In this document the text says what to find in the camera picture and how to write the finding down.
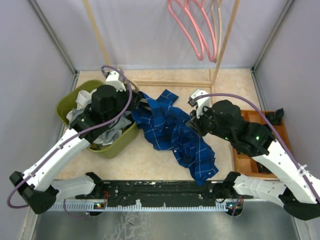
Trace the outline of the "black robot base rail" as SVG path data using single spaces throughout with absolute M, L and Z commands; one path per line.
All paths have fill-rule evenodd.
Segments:
M 246 197 L 222 181 L 110 180 L 87 195 L 59 200 L 51 211 L 85 212 L 224 212 L 239 216 Z

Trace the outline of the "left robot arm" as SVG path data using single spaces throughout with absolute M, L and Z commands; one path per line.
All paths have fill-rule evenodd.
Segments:
M 109 84 L 96 88 L 52 149 L 24 172 L 15 171 L 9 177 L 26 205 L 40 215 L 57 201 L 78 196 L 101 197 L 104 182 L 93 172 L 67 180 L 55 178 L 78 153 L 115 128 L 126 112 L 136 110 L 141 99 L 139 92 L 128 88 L 118 90 Z

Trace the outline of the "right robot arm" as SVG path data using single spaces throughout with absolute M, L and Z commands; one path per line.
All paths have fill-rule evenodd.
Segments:
M 308 221 L 320 216 L 320 202 L 312 190 L 320 192 L 320 181 L 296 167 L 272 131 L 257 122 L 246 121 L 241 109 L 229 100 L 211 105 L 209 98 L 189 99 L 191 119 L 188 126 L 201 137 L 206 134 L 230 142 L 244 154 L 270 170 L 277 180 L 263 180 L 243 173 L 230 172 L 223 192 L 229 198 L 237 195 L 260 198 L 282 207 L 293 217 Z

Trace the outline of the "white shirt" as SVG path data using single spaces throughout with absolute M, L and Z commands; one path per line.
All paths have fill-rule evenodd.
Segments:
M 92 91 L 80 90 L 78 92 L 77 98 L 75 100 L 76 108 L 73 108 L 67 115 L 66 119 L 71 122 L 72 119 L 78 114 L 81 110 L 83 110 L 88 104 L 92 102 L 92 95 L 95 93 L 97 89 L 93 89 Z

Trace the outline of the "grey shirt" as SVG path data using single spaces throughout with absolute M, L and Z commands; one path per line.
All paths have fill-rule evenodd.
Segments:
M 68 127 L 75 129 L 77 132 L 94 127 L 101 124 L 92 118 L 91 108 L 72 109 L 67 115 L 66 119 L 69 121 Z M 132 124 L 132 117 L 130 111 L 125 111 L 120 118 L 111 123 L 93 129 L 81 135 L 91 144 L 96 145 L 110 145 L 122 135 L 122 130 Z

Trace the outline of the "wooden hanger with blue shirt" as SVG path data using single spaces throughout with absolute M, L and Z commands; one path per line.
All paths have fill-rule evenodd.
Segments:
M 145 97 L 143 96 L 143 94 L 140 92 L 140 87 L 138 86 L 137 83 L 135 83 L 134 81 L 129 80 L 130 85 L 133 87 L 133 92 L 134 92 L 134 104 L 135 104 L 135 108 L 138 109 L 138 107 L 143 108 L 147 111 L 151 111 L 151 108 L 147 102 L 147 100 L 145 99 Z

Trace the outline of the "blue plaid shirt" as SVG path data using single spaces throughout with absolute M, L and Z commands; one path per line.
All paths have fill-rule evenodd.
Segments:
M 219 172 L 215 165 L 216 154 L 187 126 L 191 117 L 174 106 L 179 96 L 167 89 L 156 99 L 142 91 L 139 94 L 146 102 L 132 111 L 132 117 L 146 141 L 157 151 L 172 151 L 178 164 L 189 170 L 199 186 L 204 185 Z

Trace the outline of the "light wooden hanger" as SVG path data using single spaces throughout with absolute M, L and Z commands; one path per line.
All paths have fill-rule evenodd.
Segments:
M 211 2 L 211 18 L 213 23 L 214 36 L 216 40 L 216 58 L 214 63 L 219 60 L 221 45 L 222 45 L 222 14 L 221 14 L 221 0 L 213 0 Z

